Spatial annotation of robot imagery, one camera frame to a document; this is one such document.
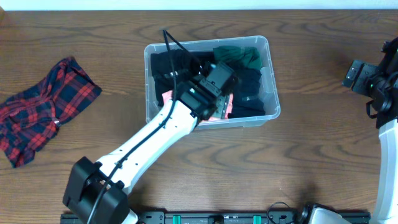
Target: plaid fabric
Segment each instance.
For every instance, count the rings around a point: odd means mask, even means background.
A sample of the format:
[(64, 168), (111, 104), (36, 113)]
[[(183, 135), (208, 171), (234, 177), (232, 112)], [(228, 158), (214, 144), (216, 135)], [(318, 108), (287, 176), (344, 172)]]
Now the plaid fabric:
[(0, 105), (0, 149), (14, 168), (29, 163), (57, 135), (60, 125), (100, 93), (73, 57), (61, 60), (37, 85)]

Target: wood grain surface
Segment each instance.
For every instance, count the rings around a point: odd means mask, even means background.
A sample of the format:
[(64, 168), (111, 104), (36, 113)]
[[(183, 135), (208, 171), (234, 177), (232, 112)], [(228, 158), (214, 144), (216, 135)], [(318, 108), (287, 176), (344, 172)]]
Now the wood grain surface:
[(352, 59), (377, 64), (398, 11), (7, 12), (0, 101), (74, 55), (103, 89), (29, 165), (0, 155), (0, 222), (58, 223), (72, 165), (95, 161), (145, 125), (144, 49), (178, 40), (267, 37), (282, 108), (260, 128), (194, 131), (142, 176), (130, 203), (169, 211), (265, 210), (316, 201), (372, 211), (380, 144), (366, 99), (341, 86)]

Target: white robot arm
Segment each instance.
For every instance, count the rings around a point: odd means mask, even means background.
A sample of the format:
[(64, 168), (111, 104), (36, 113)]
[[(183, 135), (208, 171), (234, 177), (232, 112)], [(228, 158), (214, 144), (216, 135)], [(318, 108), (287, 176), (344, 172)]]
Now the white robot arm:
[(379, 192), (370, 224), (398, 223), (398, 120), (380, 128), (381, 168)]
[(192, 132), (200, 121), (208, 120), (217, 109), (216, 102), (230, 94), (238, 82), (224, 63), (216, 66), (199, 61), (198, 73), (177, 86), (166, 34), (174, 38), (164, 30), (175, 85), (173, 100), (115, 151), (95, 163), (83, 157), (73, 166), (63, 203), (84, 222), (135, 224), (137, 215), (128, 207), (127, 195), (140, 176), (172, 144)]

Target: black cable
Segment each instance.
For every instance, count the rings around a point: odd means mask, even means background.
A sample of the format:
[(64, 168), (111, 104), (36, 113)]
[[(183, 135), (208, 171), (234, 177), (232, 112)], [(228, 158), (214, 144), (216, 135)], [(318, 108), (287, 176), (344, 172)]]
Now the black cable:
[(271, 218), (271, 219), (269, 218), (269, 212), (271, 211), (271, 209), (273, 208), (273, 206), (278, 205), (278, 204), (286, 205), (286, 206), (289, 208), (289, 210), (291, 210), (291, 208), (290, 208), (285, 202), (275, 202), (275, 203), (273, 203), (273, 204), (268, 208), (268, 212), (267, 212), (268, 223), (271, 222), (271, 223), (273, 223), (273, 224), (276, 224), (276, 223), (272, 220), (272, 218)]
[(108, 178), (106, 179), (102, 189), (100, 190), (95, 203), (93, 205), (93, 209), (91, 210), (90, 216), (87, 219), (87, 224), (90, 224), (90, 222), (92, 221), (95, 212), (98, 208), (98, 204), (100, 203), (101, 199), (103, 198), (106, 188), (109, 185), (109, 183), (111, 182), (111, 179), (113, 177), (113, 175), (116, 173), (116, 171), (118, 171), (118, 169), (120, 169), (122, 167), (122, 163), (138, 148), (140, 147), (144, 142), (146, 142), (150, 137), (152, 137), (158, 130), (160, 130), (161, 128), (163, 128), (166, 125), (166, 122), (169, 120), (169, 118), (171, 117), (173, 110), (174, 110), (174, 106), (175, 106), (175, 102), (176, 102), (176, 98), (177, 98), (177, 77), (176, 77), (176, 73), (175, 73), (175, 69), (174, 69), (174, 63), (173, 63), (173, 58), (171, 56), (170, 53), (170, 45), (169, 45), (169, 40), (167, 39), (166, 36), (166, 30), (163, 30), (163, 36), (164, 36), (164, 40), (166, 43), (166, 47), (167, 47), (167, 52), (169, 55), (169, 62), (170, 62), (170, 66), (172, 69), (172, 73), (173, 73), (173, 81), (174, 81), (174, 90), (173, 90), (173, 102), (172, 102), (172, 106), (171, 109), (168, 113), (168, 115), (166, 116), (166, 118), (163, 120), (163, 122), (161, 122), (159, 124), (159, 126), (157, 128), (155, 128), (151, 133), (149, 133), (143, 140), (141, 140), (138, 144), (136, 144), (132, 149), (130, 149), (130, 151), (128, 151), (126, 153), (126, 155), (124, 155), (115, 165), (114, 169), (112, 170), (112, 172), (110, 173), (110, 175), (108, 176)]
[(386, 87), (386, 85), (389, 84), (389, 82), (390, 82), (393, 78), (395, 78), (397, 75), (398, 75), (398, 72), (393, 72), (393, 73), (391, 73), (391, 74), (388, 76), (386, 82), (385, 82), (385, 83), (383, 84), (383, 86), (381, 87), (381, 90), (383, 91), (384, 88)]
[(189, 52), (189, 50), (187, 50), (184, 46), (182, 46), (182, 45), (180, 44), (180, 42), (178, 42), (176, 39), (174, 39), (174, 37), (171, 36), (171, 35), (169, 34), (169, 32), (166, 31), (166, 34), (167, 34), (168, 37), (170, 37), (170, 39), (172, 39), (172, 41), (175, 42), (182, 50), (184, 50), (187, 54), (189, 54), (189, 55), (191, 56), (191, 58), (193, 58), (193, 59), (196, 61), (196, 63), (198, 63), (199, 65), (201, 65), (201, 61), (200, 61), (196, 56), (194, 56), (191, 52)]

